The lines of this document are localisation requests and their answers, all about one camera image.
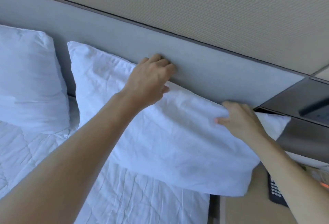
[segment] beige wall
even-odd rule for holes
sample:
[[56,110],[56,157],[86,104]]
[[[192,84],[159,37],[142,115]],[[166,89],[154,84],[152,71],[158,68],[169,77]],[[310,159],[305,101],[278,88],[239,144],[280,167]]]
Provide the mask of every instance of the beige wall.
[[329,63],[329,0],[70,1],[306,74]]

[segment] forearm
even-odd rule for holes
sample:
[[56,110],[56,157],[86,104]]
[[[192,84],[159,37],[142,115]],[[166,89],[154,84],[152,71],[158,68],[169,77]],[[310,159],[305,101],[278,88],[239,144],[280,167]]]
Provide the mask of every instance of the forearm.
[[259,137],[252,149],[274,178],[299,224],[328,222],[326,189],[308,176],[273,139]]
[[110,152],[138,111],[125,95],[114,95],[0,201],[0,223],[73,223]]

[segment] person's left hand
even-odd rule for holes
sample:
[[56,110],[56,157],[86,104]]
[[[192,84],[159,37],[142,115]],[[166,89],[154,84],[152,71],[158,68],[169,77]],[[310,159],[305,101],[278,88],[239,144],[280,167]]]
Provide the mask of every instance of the person's left hand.
[[122,93],[141,109],[159,101],[169,91],[164,84],[175,74],[176,66],[159,54],[143,58],[130,74]]

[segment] white bedding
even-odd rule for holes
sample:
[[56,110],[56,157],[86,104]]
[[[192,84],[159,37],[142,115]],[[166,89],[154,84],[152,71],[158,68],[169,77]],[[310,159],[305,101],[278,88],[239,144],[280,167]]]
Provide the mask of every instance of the white bedding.
[[[70,116],[72,134],[79,124],[79,112],[72,99]],[[0,122],[0,198],[65,139]],[[209,194],[167,185],[108,160],[75,223],[201,224],[207,223],[208,208]]]

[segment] white pillow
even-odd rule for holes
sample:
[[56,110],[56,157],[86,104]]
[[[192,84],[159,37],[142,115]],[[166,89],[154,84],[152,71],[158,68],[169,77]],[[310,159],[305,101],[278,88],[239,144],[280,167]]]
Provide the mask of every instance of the white pillow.
[[0,25],[0,121],[38,133],[67,132],[69,107],[51,37]]
[[[85,44],[69,42],[77,85],[80,127],[125,85],[134,64]],[[225,107],[171,82],[170,92],[129,124],[110,159],[131,171],[203,193],[242,196],[247,192],[257,155],[224,127]],[[257,113],[277,139],[290,118]]]

